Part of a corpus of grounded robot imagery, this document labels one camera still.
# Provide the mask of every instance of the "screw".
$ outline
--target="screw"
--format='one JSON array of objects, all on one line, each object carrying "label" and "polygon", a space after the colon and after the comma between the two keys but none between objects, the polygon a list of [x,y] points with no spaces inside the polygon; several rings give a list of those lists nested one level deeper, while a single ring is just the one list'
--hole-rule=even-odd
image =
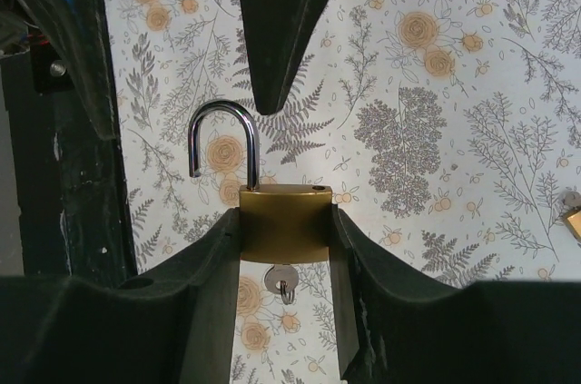
[{"label": "screw", "polygon": [[66,66],[62,60],[55,60],[51,63],[50,73],[53,77],[62,77],[66,74]]}]

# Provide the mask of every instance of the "brass padlock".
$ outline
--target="brass padlock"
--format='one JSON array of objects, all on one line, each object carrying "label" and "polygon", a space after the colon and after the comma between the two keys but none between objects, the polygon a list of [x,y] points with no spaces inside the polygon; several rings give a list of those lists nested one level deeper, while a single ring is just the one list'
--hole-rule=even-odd
[{"label": "brass padlock", "polygon": [[246,133],[248,183],[240,188],[241,257],[246,261],[298,264],[329,258],[332,190],[306,184],[259,185],[260,143],[256,124],[238,103],[213,100],[190,120],[190,176],[200,176],[200,126],[211,112],[238,118]]}]

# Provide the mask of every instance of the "padlock shackle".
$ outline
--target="padlock shackle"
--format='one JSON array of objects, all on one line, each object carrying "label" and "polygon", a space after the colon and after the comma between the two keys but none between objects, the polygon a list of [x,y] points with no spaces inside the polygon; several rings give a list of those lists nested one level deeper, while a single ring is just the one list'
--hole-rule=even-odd
[{"label": "padlock shackle", "polygon": [[246,133],[246,155],[248,158],[248,178],[246,187],[250,191],[259,188],[260,168],[260,140],[256,123],[248,111],[230,100],[210,100],[202,104],[193,114],[188,126],[188,159],[190,163],[190,176],[199,177],[200,173],[200,127],[203,118],[212,112],[228,112],[233,114],[244,127]]}]

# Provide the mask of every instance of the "open padlock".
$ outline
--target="open padlock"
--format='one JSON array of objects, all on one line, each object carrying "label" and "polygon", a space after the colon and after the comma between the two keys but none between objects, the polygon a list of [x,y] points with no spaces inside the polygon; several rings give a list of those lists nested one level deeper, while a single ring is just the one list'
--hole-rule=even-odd
[{"label": "open padlock", "polygon": [[329,257],[332,190],[310,184],[259,184],[260,142],[251,115],[238,103],[213,100],[190,120],[190,176],[200,176],[200,127],[212,112],[231,113],[246,132],[248,183],[240,188],[241,258],[271,264],[325,261]]}]

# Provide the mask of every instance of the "gray floor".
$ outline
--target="gray floor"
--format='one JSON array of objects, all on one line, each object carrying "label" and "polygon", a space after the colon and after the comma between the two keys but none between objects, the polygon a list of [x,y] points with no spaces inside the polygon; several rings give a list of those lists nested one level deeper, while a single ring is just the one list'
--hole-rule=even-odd
[{"label": "gray floor", "polygon": [[0,275],[23,273],[15,164],[0,74]]}]

